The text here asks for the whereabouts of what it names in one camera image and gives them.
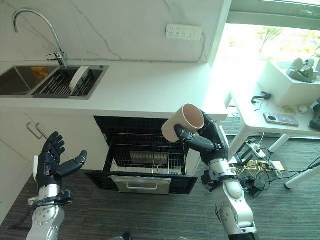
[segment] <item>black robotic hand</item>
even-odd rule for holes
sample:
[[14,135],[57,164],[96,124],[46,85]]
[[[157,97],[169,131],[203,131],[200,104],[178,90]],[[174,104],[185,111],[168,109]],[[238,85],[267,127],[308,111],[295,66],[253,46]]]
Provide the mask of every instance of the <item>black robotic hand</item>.
[[60,165],[61,154],[65,151],[64,144],[63,137],[57,131],[45,142],[37,162],[35,180],[38,189],[50,184],[62,186],[62,178],[78,171],[85,164],[87,151],[83,150],[75,159]]

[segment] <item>white cup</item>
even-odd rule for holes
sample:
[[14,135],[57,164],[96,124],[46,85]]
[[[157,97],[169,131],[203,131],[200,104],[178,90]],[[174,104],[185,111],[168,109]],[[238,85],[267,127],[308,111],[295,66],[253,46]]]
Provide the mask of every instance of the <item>white cup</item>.
[[177,142],[179,138],[175,132],[174,126],[181,125],[183,128],[188,129],[196,134],[197,130],[205,125],[205,118],[202,112],[195,105],[186,103],[184,104],[170,119],[162,125],[162,134],[169,142]]

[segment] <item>kitchen counter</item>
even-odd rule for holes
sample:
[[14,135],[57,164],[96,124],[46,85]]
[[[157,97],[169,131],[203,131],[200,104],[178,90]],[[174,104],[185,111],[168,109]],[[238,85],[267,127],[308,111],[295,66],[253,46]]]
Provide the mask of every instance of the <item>kitchen counter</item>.
[[[12,66],[51,65],[48,61],[1,62]],[[170,118],[192,103],[217,121],[227,117],[208,64],[69,61],[72,65],[110,66],[89,100],[0,98],[0,112]]]

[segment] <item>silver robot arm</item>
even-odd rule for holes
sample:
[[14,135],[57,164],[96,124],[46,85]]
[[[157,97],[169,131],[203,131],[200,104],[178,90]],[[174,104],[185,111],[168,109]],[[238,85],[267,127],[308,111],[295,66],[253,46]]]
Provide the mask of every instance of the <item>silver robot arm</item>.
[[200,152],[209,167],[201,177],[216,200],[216,213],[230,240],[258,240],[254,214],[245,200],[238,176],[228,164],[228,140],[222,128],[204,112],[204,127],[193,134],[180,125],[174,126],[179,140]]
[[87,160],[87,151],[83,150],[75,159],[60,165],[61,154],[65,151],[62,139],[58,132],[54,132],[45,142],[41,154],[34,157],[33,177],[39,194],[28,199],[27,214],[11,227],[19,229],[19,225],[34,211],[27,240],[57,240],[65,218],[63,207],[74,199],[71,191],[61,190],[62,178],[82,168]]

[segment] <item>table leg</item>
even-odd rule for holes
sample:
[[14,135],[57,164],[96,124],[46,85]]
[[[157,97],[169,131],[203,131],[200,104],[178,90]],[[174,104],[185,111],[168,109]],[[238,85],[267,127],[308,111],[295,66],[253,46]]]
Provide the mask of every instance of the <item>table leg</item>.
[[292,189],[299,185],[300,183],[308,180],[309,178],[319,175],[320,174],[320,166],[317,166],[315,168],[309,169],[303,173],[301,173],[299,176],[296,176],[295,178],[291,179],[290,181],[287,181],[284,185],[288,189]]
[[229,147],[229,160],[237,153],[238,149],[242,146],[242,144],[247,140],[247,138],[252,134],[252,130],[243,126],[240,132],[235,136]]
[[286,141],[289,140],[292,136],[289,134],[283,134],[271,147],[269,147],[269,151],[274,153],[278,150]]

